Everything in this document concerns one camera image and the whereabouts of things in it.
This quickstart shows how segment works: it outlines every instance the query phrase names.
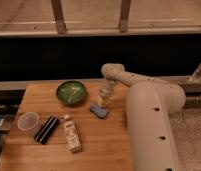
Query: sauce bottle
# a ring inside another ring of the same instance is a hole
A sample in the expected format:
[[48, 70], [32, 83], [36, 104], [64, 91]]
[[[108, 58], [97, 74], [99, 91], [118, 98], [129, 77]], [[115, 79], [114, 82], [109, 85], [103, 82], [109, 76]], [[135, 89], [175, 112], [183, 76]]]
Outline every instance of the sauce bottle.
[[66, 134], [68, 146], [70, 150], [74, 153], [81, 150], [81, 143], [79, 140], [79, 136], [77, 133], [77, 129], [75, 127], [75, 123], [72, 121], [72, 118], [69, 114], [64, 115], [64, 131]]

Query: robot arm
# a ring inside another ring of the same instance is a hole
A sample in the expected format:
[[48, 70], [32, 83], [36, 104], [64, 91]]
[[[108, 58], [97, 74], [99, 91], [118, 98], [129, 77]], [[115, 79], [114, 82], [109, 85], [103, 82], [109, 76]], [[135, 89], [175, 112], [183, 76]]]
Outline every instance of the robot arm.
[[177, 85], [124, 71], [121, 64], [102, 67], [104, 81], [97, 104], [105, 107], [117, 81], [129, 88], [126, 115], [136, 171], [179, 171], [168, 113], [180, 111], [185, 93]]

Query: wooden table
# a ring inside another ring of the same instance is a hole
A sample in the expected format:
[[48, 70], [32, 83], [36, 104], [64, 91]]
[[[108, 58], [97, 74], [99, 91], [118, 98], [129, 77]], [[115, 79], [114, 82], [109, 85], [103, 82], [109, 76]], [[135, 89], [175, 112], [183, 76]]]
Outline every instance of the wooden table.
[[[0, 156], [0, 171], [130, 171], [132, 159], [125, 117], [127, 88], [116, 87], [106, 119], [98, 119], [88, 108], [96, 100], [100, 82], [84, 82], [88, 97], [78, 107], [61, 104], [55, 96], [60, 83], [30, 84], [25, 92], [13, 127]], [[44, 123], [51, 115], [60, 119], [60, 125], [46, 145], [17, 128], [18, 118], [34, 111]], [[83, 150], [72, 154], [63, 130], [63, 116], [69, 113], [76, 123]]]

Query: white cup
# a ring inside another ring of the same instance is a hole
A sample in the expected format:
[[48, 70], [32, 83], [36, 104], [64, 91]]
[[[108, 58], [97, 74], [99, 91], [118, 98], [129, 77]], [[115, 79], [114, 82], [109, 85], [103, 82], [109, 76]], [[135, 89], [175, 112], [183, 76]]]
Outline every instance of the white cup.
[[39, 116], [35, 112], [26, 112], [18, 119], [18, 128], [28, 135], [35, 136], [41, 128]]

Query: green bowl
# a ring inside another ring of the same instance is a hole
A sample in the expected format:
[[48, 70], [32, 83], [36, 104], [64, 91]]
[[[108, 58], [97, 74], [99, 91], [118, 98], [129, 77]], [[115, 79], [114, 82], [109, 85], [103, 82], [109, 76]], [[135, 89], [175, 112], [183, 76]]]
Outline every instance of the green bowl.
[[66, 81], [56, 91], [57, 98], [66, 105], [78, 104], [86, 94], [86, 87], [79, 81]]

